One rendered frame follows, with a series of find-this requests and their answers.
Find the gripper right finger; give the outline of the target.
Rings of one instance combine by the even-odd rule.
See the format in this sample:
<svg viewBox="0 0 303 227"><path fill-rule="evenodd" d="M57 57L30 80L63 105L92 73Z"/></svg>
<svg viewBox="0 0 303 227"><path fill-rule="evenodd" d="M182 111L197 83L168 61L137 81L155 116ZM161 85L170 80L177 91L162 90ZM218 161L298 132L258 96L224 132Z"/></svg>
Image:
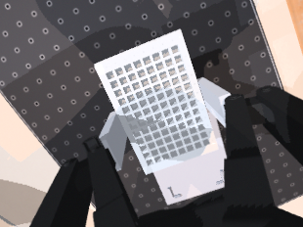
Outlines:
<svg viewBox="0 0 303 227"><path fill-rule="evenodd" d="M303 100L277 86L244 98L204 77L197 83L204 105L224 126L226 121L222 227L281 227L252 125L263 123L303 165Z"/></svg>

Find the white well plate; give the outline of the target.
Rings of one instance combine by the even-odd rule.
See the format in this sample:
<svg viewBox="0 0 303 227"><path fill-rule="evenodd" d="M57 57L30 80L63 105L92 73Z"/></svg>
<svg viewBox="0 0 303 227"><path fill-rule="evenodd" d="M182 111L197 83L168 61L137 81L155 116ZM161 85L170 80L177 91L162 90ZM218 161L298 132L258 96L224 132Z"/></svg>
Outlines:
<svg viewBox="0 0 303 227"><path fill-rule="evenodd" d="M181 29L95 68L146 174L218 150Z"/></svg>

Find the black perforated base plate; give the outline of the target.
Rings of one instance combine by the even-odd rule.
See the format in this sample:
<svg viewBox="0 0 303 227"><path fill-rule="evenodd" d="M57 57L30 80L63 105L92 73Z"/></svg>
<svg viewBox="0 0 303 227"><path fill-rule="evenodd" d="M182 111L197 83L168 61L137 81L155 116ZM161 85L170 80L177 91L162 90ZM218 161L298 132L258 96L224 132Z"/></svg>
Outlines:
<svg viewBox="0 0 303 227"><path fill-rule="evenodd" d="M0 94L58 166L82 161L115 111L94 64L179 29L196 79L244 98L283 89L253 0L0 0ZM253 128L275 206L302 197L303 165ZM224 189L168 205L128 137L117 172L138 218Z"/></svg>

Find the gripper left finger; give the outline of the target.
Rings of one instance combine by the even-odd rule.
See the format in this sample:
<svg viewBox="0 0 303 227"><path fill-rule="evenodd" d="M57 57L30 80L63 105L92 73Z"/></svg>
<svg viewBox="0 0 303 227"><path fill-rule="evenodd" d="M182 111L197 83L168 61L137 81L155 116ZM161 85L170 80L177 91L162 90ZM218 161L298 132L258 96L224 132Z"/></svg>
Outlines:
<svg viewBox="0 0 303 227"><path fill-rule="evenodd" d="M116 111L82 146L87 159L60 167L29 227L86 227L92 193L94 227L137 227L139 218L118 175L127 134Z"/></svg>

